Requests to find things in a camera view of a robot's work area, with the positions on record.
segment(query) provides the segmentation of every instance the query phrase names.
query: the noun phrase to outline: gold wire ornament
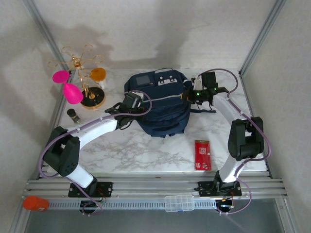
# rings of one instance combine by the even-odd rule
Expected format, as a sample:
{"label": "gold wire ornament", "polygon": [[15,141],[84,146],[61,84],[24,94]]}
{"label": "gold wire ornament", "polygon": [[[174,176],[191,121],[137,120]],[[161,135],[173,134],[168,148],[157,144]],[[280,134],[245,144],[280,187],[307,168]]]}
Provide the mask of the gold wire ornament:
{"label": "gold wire ornament", "polygon": [[90,44],[84,45],[83,52],[82,52],[81,56],[77,57],[72,53],[70,46],[64,46],[61,49],[61,52],[63,54],[69,55],[71,57],[71,60],[69,62],[59,62],[57,60],[51,60],[48,62],[48,67],[50,67],[50,68],[56,68],[59,64],[65,64],[65,65],[70,67],[70,69],[68,71],[76,69],[78,71],[78,75],[79,75],[79,78],[81,80],[82,89],[85,90],[86,97],[87,97],[88,92],[90,92],[90,94],[93,95],[89,89],[89,86],[88,86],[88,80],[90,79],[90,71],[88,71],[88,70],[90,70],[90,69],[84,68],[82,66],[86,62],[101,63],[104,61],[104,57],[101,55],[96,55],[92,59],[87,59],[85,61],[82,60],[83,55],[86,52],[91,52],[93,50],[93,48],[94,48],[93,45],[90,45]]}

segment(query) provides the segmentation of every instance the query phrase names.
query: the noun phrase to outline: metal bracket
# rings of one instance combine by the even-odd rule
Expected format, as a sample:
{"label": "metal bracket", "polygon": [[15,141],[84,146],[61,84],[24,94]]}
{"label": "metal bracket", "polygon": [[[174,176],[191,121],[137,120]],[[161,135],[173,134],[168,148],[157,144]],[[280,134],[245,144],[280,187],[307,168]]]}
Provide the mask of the metal bracket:
{"label": "metal bracket", "polygon": [[240,183],[238,182],[235,188],[230,189],[228,192],[217,192],[213,190],[214,182],[213,181],[200,181],[198,182],[199,187],[194,190],[199,191],[200,197],[241,197],[242,191]]}
{"label": "metal bracket", "polygon": [[[94,194],[90,195],[92,198],[109,198],[112,192],[112,182],[97,182]],[[74,185],[70,184],[68,197],[70,198],[85,198],[86,196]]]}

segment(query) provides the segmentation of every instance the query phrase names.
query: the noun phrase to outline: white marble surface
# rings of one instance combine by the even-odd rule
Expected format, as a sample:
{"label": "white marble surface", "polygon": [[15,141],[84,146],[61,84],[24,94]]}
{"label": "white marble surface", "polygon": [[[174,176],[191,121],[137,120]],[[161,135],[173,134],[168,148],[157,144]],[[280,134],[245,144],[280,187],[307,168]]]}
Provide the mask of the white marble surface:
{"label": "white marble surface", "polygon": [[[80,104],[66,104],[60,125],[64,128],[74,126],[67,116],[69,108],[76,110],[82,122],[106,115],[104,110],[123,100],[123,85],[134,74],[150,71],[150,69],[108,69],[105,103],[98,110],[87,110]],[[188,79],[205,71],[205,69],[179,69]],[[216,73],[219,86],[231,90],[235,86],[234,78],[225,72]],[[235,102],[249,114],[242,86],[232,94]],[[209,109],[208,104],[202,107]],[[194,167],[194,141],[209,140],[211,147],[212,171],[219,170],[225,163],[229,153],[227,141],[230,125],[221,113],[191,113],[184,134],[173,137],[157,138],[147,135],[137,124],[126,130],[107,133],[80,151],[80,163],[90,172],[191,172]],[[250,162],[246,171],[266,171],[264,161]]]}

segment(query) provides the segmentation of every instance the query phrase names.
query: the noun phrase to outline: purple cable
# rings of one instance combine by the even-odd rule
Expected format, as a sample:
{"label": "purple cable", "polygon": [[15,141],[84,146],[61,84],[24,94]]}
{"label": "purple cable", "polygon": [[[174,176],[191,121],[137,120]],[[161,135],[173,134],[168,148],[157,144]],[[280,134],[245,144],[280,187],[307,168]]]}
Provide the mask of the purple cable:
{"label": "purple cable", "polygon": [[[212,72],[212,71],[216,71],[216,70],[221,70],[221,71],[225,71],[225,72],[230,73],[230,74],[234,77],[234,79],[235,79],[235,81],[236,81],[235,87],[234,87],[231,91],[229,91],[228,94],[227,94],[227,98],[229,98],[230,94],[231,94],[232,92],[234,92],[234,91],[238,88],[238,86],[239,86],[238,78],[237,78],[237,76],[236,76],[233,72],[231,72],[230,70],[222,69],[222,68],[210,69],[210,70],[205,71],[205,72],[203,72],[203,73]],[[241,111],[241,109],[240,109],[232,100],[229,99],[228,101],[229,101],[229,103],[230,103],[243,117],[245,117],[245,118],[255,127],[255,129],[256,129],[256,130],[260,133],[260,135],[264,138],[264,140],[266,141],[267,146],[268,146],[268,153],[267,153],[266,156],[264,156],[264,157],[261,158],[261,159],[248,159],[248,160],[245,160],[240,166],[237,167],[237,169],[235,170],[234,176],[235,176],[235,178],[237,179],[237,181],[239,181],[239,182],[241,182],[242,184],[244,184],[245,187],[247,188],[247,190],[248,190],[248,192],[249,192],[249,200],[248,200],[248,203],[247,203],[243,208],[241,208],[241,209],[239,209],[239,210],[237,210],[237,211],[234,211],[234,212],[230,212],[230,213],[226,212],[226,213],[225,213],[225,212],[222,212],[221,210],[217,209],[217,211],[218,211],[220,214],[225,214],[225,215],[236,214],[236,213],[238,213],[238,212],[244,210],[247,206],[249,206],[249,204],[250,204],[251,201],[252,201],[252,191],[251,191],[250,187],[249,187],[244,181],[241,181],[241,180],[238,178],[238,173],[239,173],[239,171],[245,166],[245,164],[247,164],[247,163],[249,163],[249,162],[251,162],[251,161],[263,161],[263,160],[268,159],[268,158],[270,157],[270,155],[271,155],[271,150],[272,150],[272,149],[271,149],[271,143],[270,143],[269,139],[268,139],[267,136],[264,134],[264,132],[258,127],[258,125],[257,125],[250,117],[248,117],[246,114],[244,114],[244,113]]]}
{"label": "purple cable", "polygon": [[[117,116],[143,116],[147,113],[149,113],[152,109],[152,101],[151,101],[151,98],[146,94],[144,93],[143,91],[138,91],[138,90],[134,90],[134,91],[131,91],[131,92],[138,92],[138,93],[142,93],[143,95],[145,95],[147,97],[147,99],[149,100],[150,102],[150,106],[149,106],[149,109],[144,112],[144,113],[138,113],[138,114],[133,114],[133,113],[117,113],[117,114],[114,114],[114,115],[109,115],[109,116],[104,116],[104,117],[100,117],[99,119],[96,119],[94,121],[91,121],[90,123],[88,124],[85,124],[83,126],[81,126],[80,128],[77,128],[75,130],[72,130],[70,132],[67,132],[67,133],[64,133],[58,137],[56,137],[55,139],[53,139],[44,149],[43,151],[40,153],[40,156],[39,156],[39,160],[38,160],[38,170],[39,170],[39,173],[42,177],[44,178],[47,178],[47,179],[50,179],[50,178],[53,178],[55,176],[58,175],[58,173],[52,175],[52,176],[47,176],[46,174],[44,174],[44,172],[42,171],[42,164],[43,164],[43,157],[45,155],[45,153],[48,151],[48,149],[55,143],[57,142],[58,140],[60,140],[61,138],[64,138],[66,137],[67,135],[69,134],[72,134],[72,133],[76,133],[78,132],[79,130],[85,130],[103,120],[106,120],[106,119],[110,119],[110,118],[114,118],[114,117],[117,117]],[[66,177],[70,182],[72,182],[87,198],[89,198],[92,202],[94,202],[95,204],[97,204],[98,207],[100,207],[100,211],[97,212],[97,213],[93,213],[93,214],[88,214],[88,216],[92,216],[92,215],[97,215],[97,214],[100,214],[102,211],[103,211],[103,206],[101,204],[99,204],[96,200],[94,200],[92,197],[90,197],[78,184],[76,184],[74,181],[72,181],[71,179],[69,179],[68,177]]]}

